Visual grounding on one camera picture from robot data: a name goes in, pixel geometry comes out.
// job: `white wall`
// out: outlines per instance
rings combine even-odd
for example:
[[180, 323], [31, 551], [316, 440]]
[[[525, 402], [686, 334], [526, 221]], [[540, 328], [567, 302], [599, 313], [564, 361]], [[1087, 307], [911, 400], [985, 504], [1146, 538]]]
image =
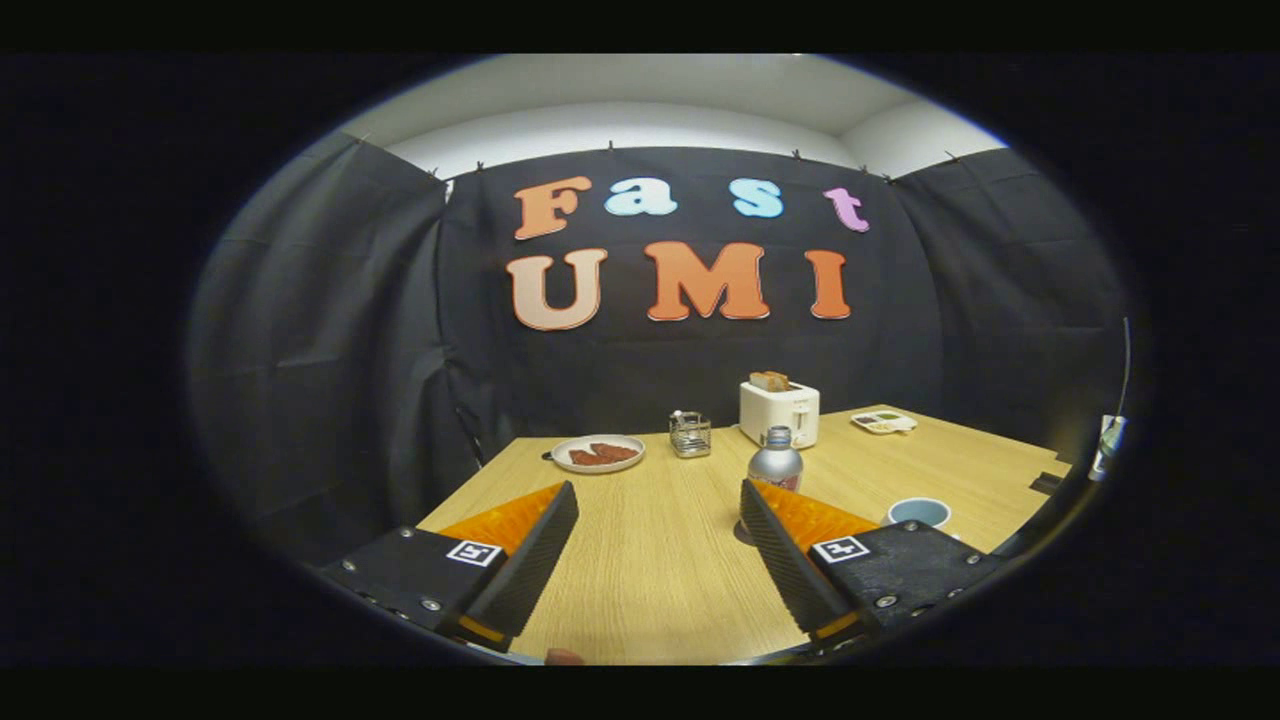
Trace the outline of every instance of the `white wall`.
[[1005, 143], [964, 118], [924, 100], [882, 110], [841, 140], [867, 172], [891, 178], [946, 163], [955, 155], [1005, 147]]
[[924, 100], [872, 115], [840, 138], [728, 110], [658, 102], [561, 105], [479, 120], [388, 146], [439, 178], [544, 155], [614, 147], [724, 147], [753, 150], [901, 177], [929, 165], [1004, 147], [968, 120]]
[[543, 155], [614, 147], [726, 147], [858, 167], [836, 137], [727, 110], [657, 102], [593, 102], [494, 115], [390, 145], [439, 178]]

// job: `white toaster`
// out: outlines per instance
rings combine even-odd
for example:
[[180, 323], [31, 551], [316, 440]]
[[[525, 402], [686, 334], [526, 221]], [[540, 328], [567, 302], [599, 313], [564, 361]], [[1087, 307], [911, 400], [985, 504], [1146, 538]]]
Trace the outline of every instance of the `white toaster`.
[[796, 383], [791, 389], [769, 392], [746, 382], [739, 386], [737, 427], [756, 445], [773, 425], [791, 428], [791, 447], [818, 442], [818, 391]]

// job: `red food on plate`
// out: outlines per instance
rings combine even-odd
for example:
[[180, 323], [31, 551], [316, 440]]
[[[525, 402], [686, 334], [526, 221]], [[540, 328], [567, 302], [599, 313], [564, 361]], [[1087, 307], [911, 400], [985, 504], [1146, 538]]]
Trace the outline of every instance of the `red food on plate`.
[[609, 465], [614, 460], [603, 457], [600, 455], [593, 455], [585, 450], [570, 450], [568, 456], [573, 460], [575, 465]]
[[608, 457], [609, 462], [621, 462], [639, 455], [639, 452], [630, 447], [618, 447], [607, 442], [593, 442], [591, 452], [595, 452], [600, 457]]

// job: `aluminum bottle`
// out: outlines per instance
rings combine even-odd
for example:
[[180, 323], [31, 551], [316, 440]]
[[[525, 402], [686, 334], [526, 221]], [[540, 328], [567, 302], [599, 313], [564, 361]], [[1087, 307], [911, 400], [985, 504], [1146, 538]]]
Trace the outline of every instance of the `aluminum bottle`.
[[791, 447], [791, 428], [773, 425], [765, 436], [764, 447], [758, 450], [746, 466], [746, 477], [771, 486], [800, 491], [804, 459]]

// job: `metal napkin holder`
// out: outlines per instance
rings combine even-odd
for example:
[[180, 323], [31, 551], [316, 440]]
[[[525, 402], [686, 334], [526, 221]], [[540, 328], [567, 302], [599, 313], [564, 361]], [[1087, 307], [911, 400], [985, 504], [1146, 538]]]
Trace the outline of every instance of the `metal napkin holder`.
[[701, 413], [676, 410], [667, 423], [671, 447], [678, 457], [699, 457], [712, 452], [712, 421]]

